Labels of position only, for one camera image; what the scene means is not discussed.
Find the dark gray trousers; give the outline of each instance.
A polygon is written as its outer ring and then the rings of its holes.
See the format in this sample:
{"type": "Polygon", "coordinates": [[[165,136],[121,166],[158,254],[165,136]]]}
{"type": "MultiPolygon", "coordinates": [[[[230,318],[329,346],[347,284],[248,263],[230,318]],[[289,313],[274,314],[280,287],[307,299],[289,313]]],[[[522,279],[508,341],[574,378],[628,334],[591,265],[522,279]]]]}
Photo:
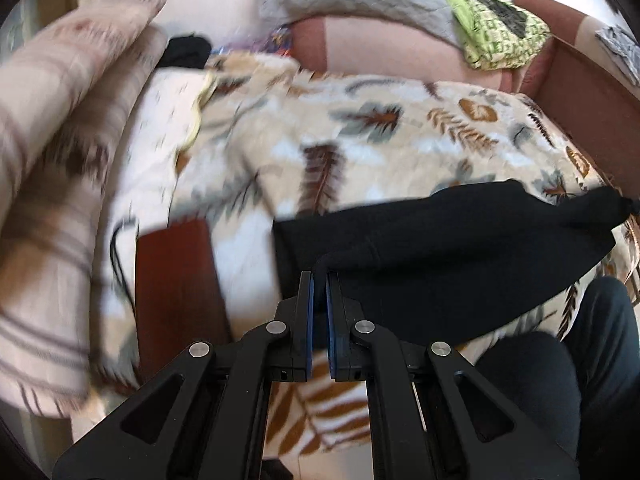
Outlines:
{"type": "Polygon", "coordinates": [[[615,278],[588,286],[563,342],[542,332],[506,338],[476,368],[578,459],[582,479],[637,469],[640,344],[625,286],[615,278]]]}

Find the bedspread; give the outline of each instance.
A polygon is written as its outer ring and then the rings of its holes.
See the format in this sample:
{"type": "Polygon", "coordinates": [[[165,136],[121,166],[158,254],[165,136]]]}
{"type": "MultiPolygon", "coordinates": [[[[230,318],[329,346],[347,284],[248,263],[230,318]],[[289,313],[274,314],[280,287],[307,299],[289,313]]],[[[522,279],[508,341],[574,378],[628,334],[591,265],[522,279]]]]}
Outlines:
{"type": "MultiPolygon", "coordinates": [[[[586,154],[524,95],[461,83],[299,71],[275,56],[217,63],[171,219],[203,216],[236,338],[272,319],[280,299],[274,218],[425,197],[450,186],[515,178],[553,204],[602,186],[586,154]]],[[[638,264],[636,226],[566,291],[458,349],[472,363],[498,339],[530,330],[563,338],[591,280],[625,281],[638,264]]],[[[308,454],[369,437],[363,383],[333,383],[326,356],[305,384],[271,394],[268,456],[308,454]]]]}

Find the black cord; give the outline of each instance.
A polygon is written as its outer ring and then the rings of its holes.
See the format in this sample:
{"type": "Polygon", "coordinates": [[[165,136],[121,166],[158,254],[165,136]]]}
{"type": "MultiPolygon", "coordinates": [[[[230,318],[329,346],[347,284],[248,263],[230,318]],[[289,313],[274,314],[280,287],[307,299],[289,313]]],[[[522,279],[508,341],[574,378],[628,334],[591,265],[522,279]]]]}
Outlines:
{"type": "Polygon", "coordinates": [[[118,250],[116,248],[116,240],[118,238],[118,234],[120,234],[120,232],[125,227],[130,227],[132,225],[136,225],[137,223],[138,223],[138,220],[136,218],[124,219],[113,230],[113,234],[111,235],[111,241],[109,243],[109,258],[111,259],[111,267],[113,268],[113,276],[114,276],[116,285],[120,288],[120,290],[124,293],[124,295],[129,300],[134,316],[136,315],[136,303],[133,300],[131,289],[127,284],[127,278],[124,275],[124,270],[122,269],[122,263],[120,262],[120,256],[118,256],[118,250]]]}

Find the gray patterned cloth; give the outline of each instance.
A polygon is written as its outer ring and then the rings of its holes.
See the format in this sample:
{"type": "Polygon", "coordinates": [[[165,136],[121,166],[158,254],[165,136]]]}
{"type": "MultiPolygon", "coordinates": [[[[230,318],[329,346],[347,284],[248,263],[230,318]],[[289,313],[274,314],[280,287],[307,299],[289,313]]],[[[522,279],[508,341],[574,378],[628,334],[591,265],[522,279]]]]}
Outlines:
{"type": "Polygon", "coordinates": [[[640,86],[640,46],[619,25],[596,32],[602,47],[633,86],[640,86]]]}

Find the silver screw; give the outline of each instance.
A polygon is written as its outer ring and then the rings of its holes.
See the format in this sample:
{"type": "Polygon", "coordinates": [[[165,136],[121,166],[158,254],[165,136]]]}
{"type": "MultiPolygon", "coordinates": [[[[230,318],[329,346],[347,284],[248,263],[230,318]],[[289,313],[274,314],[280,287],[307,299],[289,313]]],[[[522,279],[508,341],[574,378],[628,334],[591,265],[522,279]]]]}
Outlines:
{"type": "Polygon", "coordinates": [[[431,345],[431,351],[440,357],[446,357],[451,353],[451,347],[444,341],[436,341],[431,345]]]}
{"type": "Polygon", "coordinates": [[[370,334],[376,329],[376,326],[367,319],[360,320],[356,323],[356,330],[361,334],[370,334]]]}
{"type": "Polygon", "coordinates": [[[281,321],[271,321],[267,323],[267,332],[270,334],[282,334],[287,329],[287,325],[281,321]]]}
{"type": "Polygon", "coordinates": [[[191,357],[204,357],[209,353],[209,345],[202,341],[194,343],[189,347],[189,353],[191,357]]]}

